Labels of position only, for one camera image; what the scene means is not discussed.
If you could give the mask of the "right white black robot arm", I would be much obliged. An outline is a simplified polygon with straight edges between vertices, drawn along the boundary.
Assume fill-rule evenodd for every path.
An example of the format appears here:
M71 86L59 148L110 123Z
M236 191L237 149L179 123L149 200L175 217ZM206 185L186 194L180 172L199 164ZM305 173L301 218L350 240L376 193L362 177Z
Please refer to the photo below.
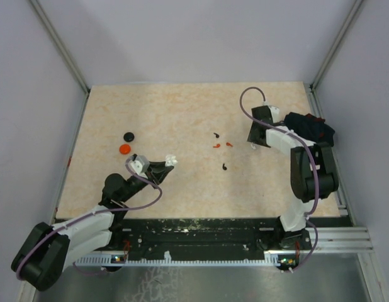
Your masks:
M258 106L251 109L252 125L247 141L275 148L290 158L290 186L294 194L288 210L278 218L275 244L288 249L296 233L306 227L315 203L337 191L339 178L334 162L334 131L321 118L290 113L277 120L279 109Z

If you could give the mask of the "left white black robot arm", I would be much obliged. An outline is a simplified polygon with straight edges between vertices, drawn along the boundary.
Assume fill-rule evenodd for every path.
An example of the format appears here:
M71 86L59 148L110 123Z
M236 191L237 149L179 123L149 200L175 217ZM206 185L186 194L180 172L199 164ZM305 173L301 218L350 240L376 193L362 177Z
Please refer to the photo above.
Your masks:
M11 263L17 279L39 291L52 287L63 271L86 254L107 246L115 250L124 242L118 225L129 211L143 210L153 202L134 208L125 203L146 186L161 191L160 184L178 161L168 155L161 162L133 155L125 162L131 176L110 174L104 181L101 201L93 209L70 220L35 225Z

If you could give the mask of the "dark navy crumpled cloth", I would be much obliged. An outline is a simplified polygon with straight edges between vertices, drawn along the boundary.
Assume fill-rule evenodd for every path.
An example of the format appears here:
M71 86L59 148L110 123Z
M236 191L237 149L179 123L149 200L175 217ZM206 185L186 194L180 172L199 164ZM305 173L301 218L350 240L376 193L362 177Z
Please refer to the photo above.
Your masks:
M301 115L290 112L284 118L284 124L304 139L316 143L328 143L334 146L335 130L326 124L325 119L312 114Z

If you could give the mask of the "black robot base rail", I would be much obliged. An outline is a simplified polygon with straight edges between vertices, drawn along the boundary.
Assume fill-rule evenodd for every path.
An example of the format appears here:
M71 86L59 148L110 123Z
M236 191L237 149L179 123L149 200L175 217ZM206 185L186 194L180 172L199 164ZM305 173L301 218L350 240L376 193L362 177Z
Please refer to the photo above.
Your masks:
M127 254L128 260L263 260L265 252L308 251L307 230L279 238L277 218L124 219L101 251Z

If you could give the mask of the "right aluminium frame post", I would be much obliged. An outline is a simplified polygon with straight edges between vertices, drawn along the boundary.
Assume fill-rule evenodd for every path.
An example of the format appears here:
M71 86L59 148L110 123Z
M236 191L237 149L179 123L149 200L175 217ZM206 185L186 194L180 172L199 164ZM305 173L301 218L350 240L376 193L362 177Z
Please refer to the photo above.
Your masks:
M324 61L322 62L316 76L314 77L312 83L309 86L312 92L315 92L318 89L321 82L323 81L324 76L326 75L327 71L332 65L337 53L341 49L344 40L346 39L348 33L350 32L352 26L355 24L365 3L366 3L365 0L353 1L348 14L344 19L342 26L339 29L339 32L337 33L332 45L329 48L329 51L327 52L327 55L324 58Z

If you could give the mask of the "aluminium frame post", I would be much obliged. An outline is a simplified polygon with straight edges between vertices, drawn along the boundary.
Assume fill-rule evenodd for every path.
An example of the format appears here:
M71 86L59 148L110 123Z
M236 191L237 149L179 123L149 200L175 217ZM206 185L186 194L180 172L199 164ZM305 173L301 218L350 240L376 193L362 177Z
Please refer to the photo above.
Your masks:
M326 75L327 71L332 65L337 53L341 49L344 40L346 39L348 33L350 32L352 26L355 24L365 3L366 3L365 0L353 1L348 14L344 19L342 26L339 29L339 32L337 33L332 45L329 48L329 51L327 52L327 55L324 58L324 61L322 62L316 76L314 77L312 83L309 86L312 92L315 92L318 89L321 82L323 81L324 76Z
M91 88L88 86L77 62L74 60L72 54L64 43L63 39L59 35L58 31L52 24L50 18L45 12L41 3L37 0L27 0L27 3L31 6L33 12L37 16L39 22L42 24L44 30L47 32L49 39L53 43L56 51L64 61L65 66L69 70L74 80L78 83L86 96L91 92Z

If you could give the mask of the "left aluminium frame post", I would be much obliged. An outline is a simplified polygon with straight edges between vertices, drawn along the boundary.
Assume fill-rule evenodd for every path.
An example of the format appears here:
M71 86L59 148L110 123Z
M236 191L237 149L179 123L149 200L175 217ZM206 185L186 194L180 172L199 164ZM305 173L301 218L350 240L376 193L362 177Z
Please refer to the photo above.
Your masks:
M63 39L59 35L58 31L52 24L50 18L45 12L41 3L37 0L27 0L27 3L31 6L33 12L37 16L39 22L42 24L44 30L47 32L49 39L53 43L56 51L64 61L65 66L69 70L74 80L78 83L86 96L91 92L91 88L88 86L77 62L74 60L72 54L64 43Z

